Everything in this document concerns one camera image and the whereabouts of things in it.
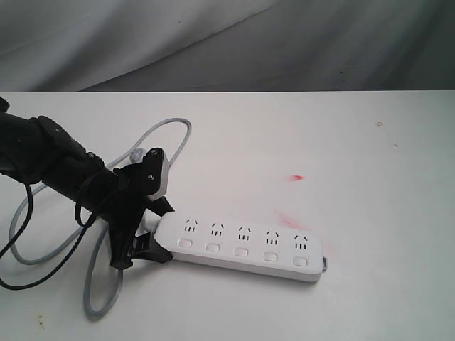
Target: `gray fabric backdrop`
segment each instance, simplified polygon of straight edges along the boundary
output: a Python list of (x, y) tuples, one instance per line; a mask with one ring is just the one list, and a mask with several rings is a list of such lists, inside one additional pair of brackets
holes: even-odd
[(0, 0), (0, 90), (455, 89), (453, 0)]

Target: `gray cable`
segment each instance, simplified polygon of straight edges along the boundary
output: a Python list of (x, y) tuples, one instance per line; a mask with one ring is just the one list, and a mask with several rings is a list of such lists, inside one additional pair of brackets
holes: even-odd
[[(111, 163), (106, 165), (106, 168), (112, 168), (116, 166), (118, 163), (122, 162), (125, 158), (128, 156), (134, 156), (131, 157), (131, 159), (136, 159), (136, 161), (140, 161), (141, 158), (138, 157), (139, 153), (142, 153), (138, 151), (139, 145), (142, 143), (144, 139), (147, 138), (152, 132), (157, 130), (160, 126), (163, 126), (165, 124), (173, 123), (173, 122), (181, 122), (186, 125), (186, 134), (185, 137), (183, 138), (182, 142), (180, 143), (180, 146), (177, 148), (176, 152), (172, 156), (171, 160), (169, 161), (169, 167), (173, 165), (175, 160), (178, 158), (180, 153), (182, 152), (183, 148), (185, 148), (186, 142), (190, 138), (191, 135), (191, 123), (187, 119), (181, 119), (181, 118), (172, 118), (172, 119), (165, 119), (154, 126), (152, 126), (149, 130), (147, 130), (140, 138), (137, 140), (137, 142), (125, 153), (123, 153), (121, 156), (113, 160)], [(46, 188), (47, 185), (39, 185), (37, 188), (35, 188), (32, 191), (32, 195), (35, 196), (38, 194), (40, 191), (42, 191), (44, 188)], [(19, 205), (19, 207), (16, 210), (16, 213), (13, 216), (13, 219), (11, 220), (11, 224), (9, 226), (9, 238), (11, 239), (12, 236), (16, 233), (16, 225), (17, 221), (23, 211), (23, 209), (27, 206), (27, 199), (24, 199), (23, 202)], [(146, 230), (145, 227), (145, 215), (141, 221), (142, 227)], [(22, 264), (25, 265), (36, 265), (36, 264), (41, 264), (46, 261), (51, 260), (55, 256), (57, 256), (59, 253), (61, 253), (62, 250), (64, 250), (82, 231), (82, 227), (78, 228), (75, 230), (60, 246), (58, 246), (55, 250), (52, 252), (46, 254), (45, 256), (42, 256), (37, 259), (25, 259), (23, 258), (20, 254), (19, 251), (16, 247), (15, 244), (11, 246), (11, 253), (13, 254), (14, 258)], [(116, 282), (116, 287), (115, 287), (115, 292), (112, 294), (112, 296), (109, 298), (109, 300), (106, 302), (106, 304), (100, 308), (99, 310), (94, 310), (92, 308), (92, 304), (90, 302), (90, 289), (92, 286), (92, 275), (93, 275), (93, 269), (95, 268), (95, 263), (97, 260), (97, 255), (100, 251), (101, 248), (101, 243), (102, 240), (105, 238), (107, 234), (108, 228), (107, 225), (103, 227), (100, 236), (98, 237), (98, 240), (95, 244), (95, 247), (92, 252), (92, 256), (90, 257), (90, 261), (88, 264), (87, 268), (87, 275), (85, 277), (85, 285), (84, 285), (84, 296), (83, 296), (83, 303), (84, 303), (84, 311), (87, 314), (89, 318), (101, 318), (104, 316), (115, 304), (117, 301), (120, 292), (122, 290), (122, 285), (123, 285), (123, 271), (118, 270), (117, 272), (117, 282)]]

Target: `red stain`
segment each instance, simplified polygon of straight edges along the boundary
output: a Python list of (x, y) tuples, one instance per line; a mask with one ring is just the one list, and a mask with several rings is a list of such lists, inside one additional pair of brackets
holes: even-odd
[(290, 181), (300, 181), (300, 180), (305, 179), (305, 177), (302, 175), (291, 175), (291, 176), (289, 176), (289, 179), (290, 179)]
[(281, 213), (276, 210), (275, 210), (275, 212), (278, 213), (278, 215), (279, 215), (278, 221), (281, 225), (290, 227), (292, 229), (307, 229), (307, 228), (305, 228), (305, 226), (303, 226), (302, 224), (299, 224), (298, 222), (295, 222), (293, 219), (286, 216), (284, 213)]

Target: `power strip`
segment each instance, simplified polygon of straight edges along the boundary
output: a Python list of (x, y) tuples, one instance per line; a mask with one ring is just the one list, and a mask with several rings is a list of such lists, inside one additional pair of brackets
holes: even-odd
[(326, 270), (314, 233), (166, 213), (155, 240), (179, 261), (316, 282)]

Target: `white table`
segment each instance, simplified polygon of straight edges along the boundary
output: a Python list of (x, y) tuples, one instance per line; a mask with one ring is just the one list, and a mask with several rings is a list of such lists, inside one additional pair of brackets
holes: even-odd
[[(11, 113), (56, 120), (106, 161), (152, 124), (190, 119), (166, 196), (176, 210), (309, 229), (328, 257), (316, 285), (137, 261), (116, 306), (91, 323), (82, 289), (94, 226), (51, 280), (0, 290), (2, 341), (454, 339), (455, 92), (1, 95)], [(145, 146), (171, 154), (183, 133), (166, 126)], [(4, 244), (24, 190), (6, 177), (0, 188)], [(73, 231), (73, 205), (50, 190), (37, 197), (23, 253), (43, 254)], [(114, 278), (107, 257), (98, 299)], [(52, 265), (31, 271), (8, 255), (0, 271), (19, 284)]]

